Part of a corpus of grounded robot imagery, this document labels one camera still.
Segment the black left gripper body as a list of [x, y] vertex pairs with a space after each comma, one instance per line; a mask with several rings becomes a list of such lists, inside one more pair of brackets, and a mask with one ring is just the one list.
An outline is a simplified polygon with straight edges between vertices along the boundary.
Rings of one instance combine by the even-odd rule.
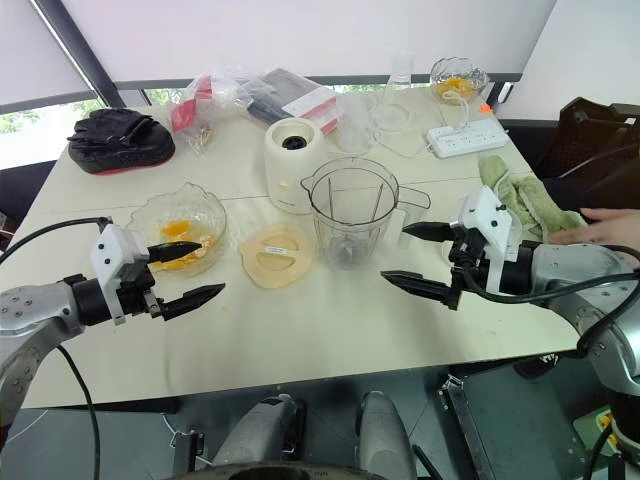
[[135, 259], [121, 275], [120, 287], [116, 293], [125, 315], [148, 313], [152, 318], [161, 315], [162, 299], [158, 299], [152, 291], [155, 278], [147, 264], [161, 260], [162, 248], [162, 245], [149, 247], [149, 258]]

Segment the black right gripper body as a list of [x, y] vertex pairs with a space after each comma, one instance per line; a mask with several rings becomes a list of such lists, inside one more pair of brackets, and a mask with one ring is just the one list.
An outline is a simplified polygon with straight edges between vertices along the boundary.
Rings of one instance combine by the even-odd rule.
[[464, 291], [483, 299], [488, 298], [486, 284], [481, 284], [481, 281], [487, 281], [487, 275], [481, 275], [480, 267], [488, 242], [477, 228], [454, 226], [452, 232], [453, 243], [448, 255], [451, 262], [451, 285], [446, 306], [457, 308]]

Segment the person bare hand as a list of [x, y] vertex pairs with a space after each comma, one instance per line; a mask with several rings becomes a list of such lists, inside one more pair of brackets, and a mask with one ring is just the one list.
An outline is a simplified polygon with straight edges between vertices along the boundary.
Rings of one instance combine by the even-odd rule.
[[590, 223], [549, 237], [552, 244], [593, 243], [624, 246], [639, 251], [639, 210], [581, 208]]

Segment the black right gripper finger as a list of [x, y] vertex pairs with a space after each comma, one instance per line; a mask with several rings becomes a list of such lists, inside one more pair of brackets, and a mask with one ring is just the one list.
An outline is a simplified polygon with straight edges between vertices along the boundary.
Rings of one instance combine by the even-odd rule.
[[403, 227], [402, 232], [431, 242], [443, 243], [455, 239], [453, 229], [445, 222], [415, 222]]
[[381, 271], [380, 275], [401, 290], [422, 298], [449, 304], [450, 287], [439, 281], [425, 279], [421, 274], [404, 270]]

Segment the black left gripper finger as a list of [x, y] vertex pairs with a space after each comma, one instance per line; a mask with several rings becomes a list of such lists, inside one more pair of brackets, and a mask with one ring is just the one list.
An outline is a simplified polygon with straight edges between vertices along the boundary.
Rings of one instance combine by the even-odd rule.
[[191, 254], [202, 247], [200, 243], [191, 241], [167, 242], [148, 247], [148, 263], [166, 263], [188, 254]]
[[225, 283], [204, 285], [185, 292], [178, 299], [162, 302], [161, 316], [168, 321], [196, 310], [216, 297], [225, 287]]

